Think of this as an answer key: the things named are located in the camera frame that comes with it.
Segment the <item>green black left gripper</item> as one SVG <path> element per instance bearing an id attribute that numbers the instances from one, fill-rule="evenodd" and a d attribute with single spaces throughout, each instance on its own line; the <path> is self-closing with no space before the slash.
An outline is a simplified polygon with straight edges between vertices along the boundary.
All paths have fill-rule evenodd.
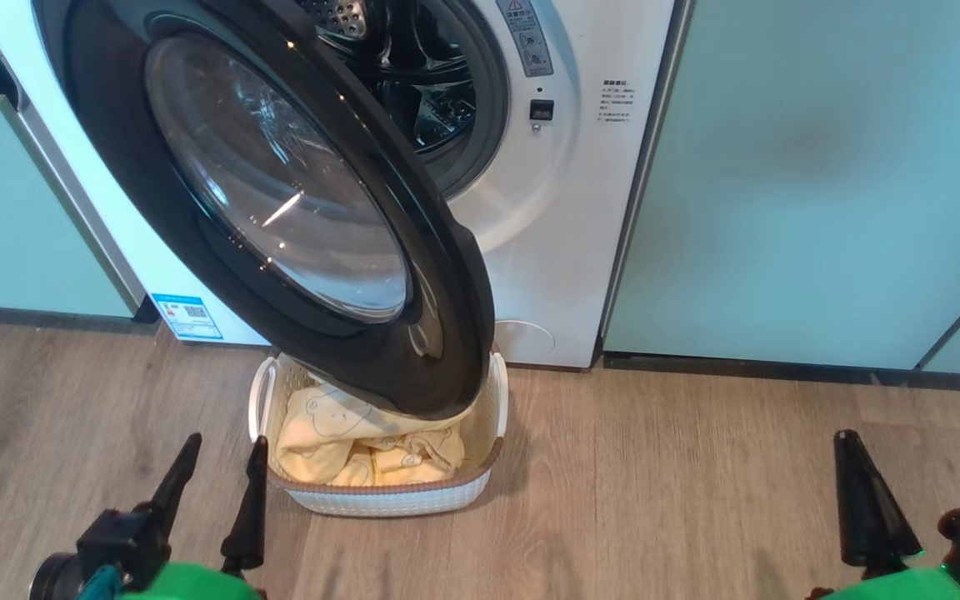
<path id="1" fill-rule="evenodd" d="M 197 467 L 203 437 L 191 433 L 150 498 L 149 510 L 107 510 L 77 540 L 83 582 L 79 599 L 263 599 L 244 573 L 264 565 L 269 444 L 256 437 L 247 460 L 247 489 L 223 539 L 221 568 L 175 562 L 163 522 L 175 522 L 183 490 Z"/>

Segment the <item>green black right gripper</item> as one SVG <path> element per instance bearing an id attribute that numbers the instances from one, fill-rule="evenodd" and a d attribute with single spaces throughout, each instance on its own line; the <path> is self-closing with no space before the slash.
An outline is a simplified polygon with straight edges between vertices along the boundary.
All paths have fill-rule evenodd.
<path id="1" fill-rule="evenodd" d="M 960 599 L 960 508 L 946 512 L 937 530 L 950 542 L 943 565 L 908 569 L 923 547 L 860 434 L 833 437 L 837 475 L 839 553 L 865 573 L 893 573 L 842 588 L 816 587 L 808 599 Z"/>

